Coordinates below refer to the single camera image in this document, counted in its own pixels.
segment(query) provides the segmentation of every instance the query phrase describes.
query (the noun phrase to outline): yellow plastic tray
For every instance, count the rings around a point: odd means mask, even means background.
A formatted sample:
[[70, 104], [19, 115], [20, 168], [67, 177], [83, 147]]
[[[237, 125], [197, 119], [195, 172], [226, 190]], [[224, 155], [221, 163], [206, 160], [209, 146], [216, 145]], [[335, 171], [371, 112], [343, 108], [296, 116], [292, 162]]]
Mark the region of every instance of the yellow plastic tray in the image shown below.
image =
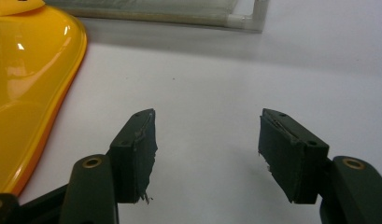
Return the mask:
[[87, 40], [77, 19], [53, 7], [0, 13], [0, 192], [19, 195], [40, 158]]

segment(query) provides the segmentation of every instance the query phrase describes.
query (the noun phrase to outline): transparent plastic container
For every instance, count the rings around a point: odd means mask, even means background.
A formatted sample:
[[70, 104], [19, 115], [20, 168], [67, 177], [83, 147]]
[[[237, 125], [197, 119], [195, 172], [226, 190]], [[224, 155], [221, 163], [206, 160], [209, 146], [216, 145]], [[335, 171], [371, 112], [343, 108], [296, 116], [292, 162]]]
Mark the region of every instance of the transparent plastic container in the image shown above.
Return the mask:
[[45, 0], [48, 5], [89, 18], [161, 21], [263, 30], [269, 0], [254, 0], [250, 15], [233, 14], [237, 0]]

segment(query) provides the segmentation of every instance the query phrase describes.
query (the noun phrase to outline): yellow handle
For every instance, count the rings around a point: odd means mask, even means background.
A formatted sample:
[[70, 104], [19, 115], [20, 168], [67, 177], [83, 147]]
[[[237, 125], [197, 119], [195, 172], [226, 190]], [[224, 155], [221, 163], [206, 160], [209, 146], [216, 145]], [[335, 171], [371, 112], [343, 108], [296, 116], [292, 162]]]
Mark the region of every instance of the yellow handle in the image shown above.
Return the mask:
[[0, 0], [0, 16], [18, 14], [44, 5], [42, 0]]

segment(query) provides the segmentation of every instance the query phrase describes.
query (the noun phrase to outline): white tabletop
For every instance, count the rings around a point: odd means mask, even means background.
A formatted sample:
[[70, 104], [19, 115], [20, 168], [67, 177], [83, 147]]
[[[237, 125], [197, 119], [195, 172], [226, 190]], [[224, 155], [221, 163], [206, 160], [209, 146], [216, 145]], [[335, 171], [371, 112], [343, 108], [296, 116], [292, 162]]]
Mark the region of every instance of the white tabletop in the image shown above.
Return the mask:
[[81, 19], [88, 51], [22, 193], [68, 182], [105, 154], [133, 113], [156, 110], [153, 201], [119, 205], [121, 223], [320, 223], [258, 156], [263, 108], [285, 112], [382, 174], [382, 0], [272, 0], [263, 34]]

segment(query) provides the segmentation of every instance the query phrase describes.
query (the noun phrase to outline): white table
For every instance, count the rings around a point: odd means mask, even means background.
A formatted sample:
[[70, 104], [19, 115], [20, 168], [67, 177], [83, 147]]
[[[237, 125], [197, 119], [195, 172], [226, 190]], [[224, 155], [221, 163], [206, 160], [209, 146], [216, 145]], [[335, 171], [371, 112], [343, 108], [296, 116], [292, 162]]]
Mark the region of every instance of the white table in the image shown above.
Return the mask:
[[154, 108], [149, 205], [121, 223], [320, 223], [288, 202], [258, 156], [263, 108], [291, 115], [329, 157], [382, 174], [382, 0], [273, 0], [263, 34], [81, 19], [89, 46], [21, 202], [105, 154], [133, 113]]

